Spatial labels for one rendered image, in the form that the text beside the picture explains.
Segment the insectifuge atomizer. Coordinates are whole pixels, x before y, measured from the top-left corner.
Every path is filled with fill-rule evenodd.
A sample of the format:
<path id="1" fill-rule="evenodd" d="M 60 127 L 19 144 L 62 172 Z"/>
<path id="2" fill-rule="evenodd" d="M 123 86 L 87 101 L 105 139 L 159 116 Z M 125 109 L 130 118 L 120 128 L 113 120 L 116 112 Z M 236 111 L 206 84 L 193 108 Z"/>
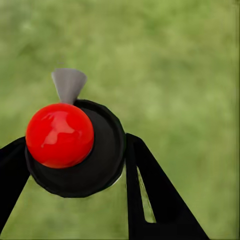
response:
<path id="1" fill-rule="evenodd" d="M 77 99 L 84 73 L 59 68 L 52 73 L 60 103 L 37 111 L 27 126 L 25 158 L 37 184 L 64 198 L 86 198 L 122 176 L 127 136 L 105 105 Z"/>

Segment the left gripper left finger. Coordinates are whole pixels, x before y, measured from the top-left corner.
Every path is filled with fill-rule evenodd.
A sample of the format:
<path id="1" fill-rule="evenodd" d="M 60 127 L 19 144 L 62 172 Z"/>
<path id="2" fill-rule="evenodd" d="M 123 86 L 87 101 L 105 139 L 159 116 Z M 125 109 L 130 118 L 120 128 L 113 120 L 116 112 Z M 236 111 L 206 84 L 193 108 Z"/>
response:
<path id="1" fill-rule="evenodd" d="M 24 136 L 0 149 L 0 234 L 31 174 L 25 147 Z"/>

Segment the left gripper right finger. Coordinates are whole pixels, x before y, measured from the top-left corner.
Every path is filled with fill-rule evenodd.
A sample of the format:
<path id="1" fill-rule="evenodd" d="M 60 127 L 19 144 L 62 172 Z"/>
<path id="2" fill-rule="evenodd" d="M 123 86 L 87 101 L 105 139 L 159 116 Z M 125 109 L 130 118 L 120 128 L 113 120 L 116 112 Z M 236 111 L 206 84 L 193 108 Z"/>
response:
<path id="1" fill-rule="evenodd" d="M 210 240 L 145 142 L 126 133 L 129 240 Z M 156 223 L 145 220 L 139 168 Z"/>

